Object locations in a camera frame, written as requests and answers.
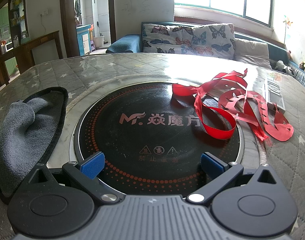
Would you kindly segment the beige pillow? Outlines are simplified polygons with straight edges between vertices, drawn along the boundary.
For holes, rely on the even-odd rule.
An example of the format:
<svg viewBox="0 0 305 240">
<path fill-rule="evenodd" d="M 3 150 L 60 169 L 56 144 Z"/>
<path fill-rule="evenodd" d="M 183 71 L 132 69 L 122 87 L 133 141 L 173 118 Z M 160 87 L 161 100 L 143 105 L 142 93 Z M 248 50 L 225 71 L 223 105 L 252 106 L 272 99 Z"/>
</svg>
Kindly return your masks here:
<svg viewBox="0 0 305 240">
<path fill-rule="evenodd" d="M 239 62 L 272 69 L 269 61 L 268 45 L 265 42 L 236 38 L 234 59 Z"/>
</svg>

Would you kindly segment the white bucket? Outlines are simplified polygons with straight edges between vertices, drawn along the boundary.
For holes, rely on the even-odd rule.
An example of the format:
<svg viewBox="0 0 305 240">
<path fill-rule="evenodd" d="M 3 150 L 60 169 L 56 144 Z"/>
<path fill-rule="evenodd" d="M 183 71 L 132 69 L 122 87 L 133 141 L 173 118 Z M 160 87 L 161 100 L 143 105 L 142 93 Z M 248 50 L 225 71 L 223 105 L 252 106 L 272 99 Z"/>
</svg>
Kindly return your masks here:
<svg viewBox="0 0 305 240">
<path fill-rule="evenodd" d="M 104 37 L 103 36 L 93 37 L 93 43 L 96 49 L 100 49 L 101 47 L 104 46 Z"/>
</svg>

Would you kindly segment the blue small cabinet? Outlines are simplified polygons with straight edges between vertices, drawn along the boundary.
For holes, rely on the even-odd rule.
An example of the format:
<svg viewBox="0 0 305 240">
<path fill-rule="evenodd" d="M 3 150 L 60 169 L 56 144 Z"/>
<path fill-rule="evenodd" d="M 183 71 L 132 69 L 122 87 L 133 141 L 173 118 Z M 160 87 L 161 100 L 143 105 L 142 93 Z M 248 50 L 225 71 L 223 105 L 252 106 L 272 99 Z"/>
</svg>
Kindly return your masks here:
<svg viewBox="0 0 305 240">
<path fill-rule="evenodd" d="M 89 33 L 90 28 L 91 28 L 90 24 L 76 27 L 80 56 L 83 56 L 90 52 L 90 48 L 91 48 L 90 33 Z"/>
</svg>

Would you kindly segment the butterfly print cushion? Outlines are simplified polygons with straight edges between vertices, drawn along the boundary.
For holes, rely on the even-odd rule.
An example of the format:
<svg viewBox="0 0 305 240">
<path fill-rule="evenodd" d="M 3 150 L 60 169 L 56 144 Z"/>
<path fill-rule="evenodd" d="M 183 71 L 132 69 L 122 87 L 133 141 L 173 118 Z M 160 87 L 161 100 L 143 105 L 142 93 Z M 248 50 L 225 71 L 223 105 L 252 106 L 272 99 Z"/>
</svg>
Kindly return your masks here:
<svg viewBox="0 0 305 240">
<path fill-rule="evenodd" d="M 145 53 L 165 53 L 234 59 L 233 24 L 200 26 L 144 23 L 142 43 Z"/>
</svg>

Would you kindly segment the red paper cutting ribbon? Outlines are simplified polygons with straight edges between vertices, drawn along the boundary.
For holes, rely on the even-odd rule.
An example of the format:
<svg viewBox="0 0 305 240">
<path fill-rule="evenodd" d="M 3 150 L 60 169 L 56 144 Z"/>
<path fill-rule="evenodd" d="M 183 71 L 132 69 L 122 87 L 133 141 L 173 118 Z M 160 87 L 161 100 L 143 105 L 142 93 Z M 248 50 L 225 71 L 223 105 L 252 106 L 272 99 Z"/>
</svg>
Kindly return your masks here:
<svg viewBox="0 0 305 240">
<path fill-rule="evenodd" d="M 238 73 L 236 71 L 219 73 L 199 87 L 173 84 L 172 93 L 174 96 L 195 96 L 195 112 L 206 133 L 215 139 L 227 140 L 231 138 L 236 128 L 236 122 L 239 120 L 248 123 L 253 134 L 261 142 L 268 140 L 270 137 L 279 141 L 288 141 L 293 136 L 293 126 L 278 111 L 277 105 L 274 105 L 276 111 L 273 123 L 270 123 L 267 102 L 259 93 L 247 90 L 247 82 L 244 80 L 246 75 L 247 70 L 244 73 Z M 202 102 L 202 98 L 216 85 L 224 83 L 225 81 L 232 81 L 239 88 L 223 93 L 219 97 L 217 107 L 206 106 Z M 207 125 L 203 121 L 202 110 L 205 108 L 219 113 L 220 116 L 228 121 L 231 129 L 221 130 Z"/>
</svg>

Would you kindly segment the dark wooden desk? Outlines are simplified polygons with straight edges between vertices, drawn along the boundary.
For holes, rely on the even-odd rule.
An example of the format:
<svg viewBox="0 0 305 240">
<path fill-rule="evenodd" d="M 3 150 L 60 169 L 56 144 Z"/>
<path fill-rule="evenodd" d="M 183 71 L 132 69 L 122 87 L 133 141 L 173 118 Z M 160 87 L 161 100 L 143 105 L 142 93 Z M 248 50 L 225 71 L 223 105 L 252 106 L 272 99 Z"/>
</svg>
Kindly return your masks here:
<svg viewBox="0 0 305 240">
<path fill-rule="evenodd" d="M 4 64 L 5 61 L 11 59 L 12 57 L 15 57 L 18 63 L 20 74 L 22 74 L 26 70 L 28 70 L 29 68 L 35 65 L 32 50 L 51 40 L 55 41 L 56 50 L 59 59 L 63 59 L 63 53 L 61 49 L 58 30 L 49 33 L 47 35 L 43 35 L 41 37 L 30 40 L 29 42 L 20 45 L 17 48 L 13 48 L 12 50 L 6 52 L 5 54 L 0 54 L 0 86 L 4 84 L 7 85 L 10 80 L 9 74 L 7 72 L 7 68 Z"/>
</svg>

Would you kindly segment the blue sofa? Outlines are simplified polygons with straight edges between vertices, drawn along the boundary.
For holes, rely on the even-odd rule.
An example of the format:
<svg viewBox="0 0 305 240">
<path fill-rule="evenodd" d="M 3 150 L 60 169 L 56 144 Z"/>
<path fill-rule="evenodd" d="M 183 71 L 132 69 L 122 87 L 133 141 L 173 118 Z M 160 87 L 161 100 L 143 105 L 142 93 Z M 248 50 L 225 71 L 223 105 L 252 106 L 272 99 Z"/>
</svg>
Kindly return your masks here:
<svg viewBox="0 0 305 240">
<path fill-rule="evenodd" d="M 107 49 L 108 53 L 141 53 L 143 47 L 147 45 L 142 39 L 146 37 L 145 22 L 141 23 L 141 34 L 129 34 L 112 43 Z M 290 75 L 293 76 L 299 83 L 305 87 L 305 72 L 299 66 L 288 58 L 287 51 L 276 44 L 266 40 L 249 35 L 249 31 L 239 27 L 235 27 L 235 37 L 252 42 L 261 42 L 268 45 L 269 61 L 274 68 L 277 66 L 277 61 L 281 60 L 290 68 Z"/>
</svg>

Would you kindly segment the plush toys on sofa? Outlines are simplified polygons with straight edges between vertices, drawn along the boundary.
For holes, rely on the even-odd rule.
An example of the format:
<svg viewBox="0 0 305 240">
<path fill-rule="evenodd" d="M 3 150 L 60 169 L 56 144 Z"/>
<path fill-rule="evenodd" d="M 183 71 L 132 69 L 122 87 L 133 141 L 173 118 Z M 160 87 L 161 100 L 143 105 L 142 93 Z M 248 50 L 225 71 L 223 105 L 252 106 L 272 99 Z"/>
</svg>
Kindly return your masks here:
<svg viewBox="0 0 305 240">
<path fill-rule="evenodd" d="M 289 64 L 288 66 L 285 65 L 285 63 L 281 60 L 276 62 L 276 66 L 275 66 L 275 70 L 280 71 L 280 72 L 284 72 L 292 77 L 297 77 L 299 76 L 300 71 L 302 70 L 305 73 L 305 61 L 302 61 L 297 67 L 299 69 L 299 72 L 296 72 L 295 69 L 293 68 L 293 65 L 295 64 L 294 62 L 292 62 L 292 56 L 291 56 L 291 51 L 288 50 L 287 52 L 287 56 L 289 59 Z"/>
</svg>

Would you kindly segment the grey remote control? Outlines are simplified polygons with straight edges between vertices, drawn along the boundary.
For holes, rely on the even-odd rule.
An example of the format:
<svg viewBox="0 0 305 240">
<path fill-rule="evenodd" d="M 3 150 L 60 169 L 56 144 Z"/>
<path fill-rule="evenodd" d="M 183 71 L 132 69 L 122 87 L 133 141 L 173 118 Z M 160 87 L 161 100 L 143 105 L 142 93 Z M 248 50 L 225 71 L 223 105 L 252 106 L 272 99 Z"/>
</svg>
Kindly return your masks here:
<svg viewBox="0 0 305 240">
<path fill-rule="evenodd" d="M 275 110 L 275 106 L 282 114 L 285 113 L 284 99 L 281 94 L 281 76 L 268 74 L 265 78 L 265 100 L 270 110 Z"/>
</svg>

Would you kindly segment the black round induction cooktop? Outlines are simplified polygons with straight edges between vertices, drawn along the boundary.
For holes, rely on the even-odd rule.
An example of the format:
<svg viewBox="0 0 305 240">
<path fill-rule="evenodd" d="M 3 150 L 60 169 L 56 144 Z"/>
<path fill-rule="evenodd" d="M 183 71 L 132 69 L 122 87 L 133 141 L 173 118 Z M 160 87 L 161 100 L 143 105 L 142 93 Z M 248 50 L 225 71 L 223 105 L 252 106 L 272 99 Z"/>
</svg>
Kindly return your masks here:
<svg viewBox="0 0 305 240">
<path fill-rule="evenodd" d="M 214 110 L 217 100 L 204 98 L 199 118 L 194 97 L 174 98 L 169 83 L 142 83 L 100 98 L 79 119 L 74 137 L 78 160 L 97 152 L 105 155 L 100 182 L 125 194 L 187 196 L 210 178 L 201 167 L 209 152 L 228 163 L 241 158 L 244 136 L 219 140 L 204 125 L 227 130 L 229 123 Z"/>
</svg>

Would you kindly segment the dark wooden shelf unit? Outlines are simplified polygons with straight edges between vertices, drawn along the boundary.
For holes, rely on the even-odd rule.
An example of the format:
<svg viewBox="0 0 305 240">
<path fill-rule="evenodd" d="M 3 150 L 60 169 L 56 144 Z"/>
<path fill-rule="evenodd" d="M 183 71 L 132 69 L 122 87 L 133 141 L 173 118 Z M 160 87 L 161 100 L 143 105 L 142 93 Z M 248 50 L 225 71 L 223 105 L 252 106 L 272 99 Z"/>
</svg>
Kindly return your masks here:
<svg viewBox="0 0 305 240">
<path fill-rule="evenodd" d="M 29 40 L 25 0 L 0 0 L 0 85 L 9 83 L 8 60 L 16 60 L 22 74 L 28 68 L 27 50 Z"/>
</svg>

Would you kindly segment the grey microfibre cloth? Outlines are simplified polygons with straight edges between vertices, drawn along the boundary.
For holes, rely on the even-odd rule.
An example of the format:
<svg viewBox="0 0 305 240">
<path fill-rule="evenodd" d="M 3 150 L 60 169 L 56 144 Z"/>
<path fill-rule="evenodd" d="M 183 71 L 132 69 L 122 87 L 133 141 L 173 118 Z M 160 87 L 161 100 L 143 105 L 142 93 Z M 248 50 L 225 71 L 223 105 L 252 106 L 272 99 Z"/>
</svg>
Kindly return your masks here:
<svg viewBox="0 0 305 240">
<path fill-rule="evenodd" d="M 0 199 L 8 204 L 28 173 L 46 164 L 61 136 L 68 92 L 49 87 L 12 103 L 0 130 Z"/>
</svg>

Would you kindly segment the colourful pinwheel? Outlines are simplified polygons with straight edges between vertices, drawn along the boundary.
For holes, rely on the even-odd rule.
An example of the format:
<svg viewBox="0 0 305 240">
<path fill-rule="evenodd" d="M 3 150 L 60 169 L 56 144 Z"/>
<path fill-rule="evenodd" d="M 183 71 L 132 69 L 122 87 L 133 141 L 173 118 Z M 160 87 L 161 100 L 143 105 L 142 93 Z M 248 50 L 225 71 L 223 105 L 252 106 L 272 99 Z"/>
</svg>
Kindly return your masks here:
<svg viewBox="0 0 305 240">
<path fill-rule="evenodd" d="M 283 42 L 283 46 L 285 47 L 285 45 L 286 45 L 286 38 L 287 38 L 287 30 L 289 29 L 289 27 L 291 26 L 293 21 L 290 20 L 286 15 L 284 17 L 285 17 L 285 19 L 283 20 L 283 23 L 285 25 L 285 30 L 284 30 L 284 42 Z"/>
</svg>

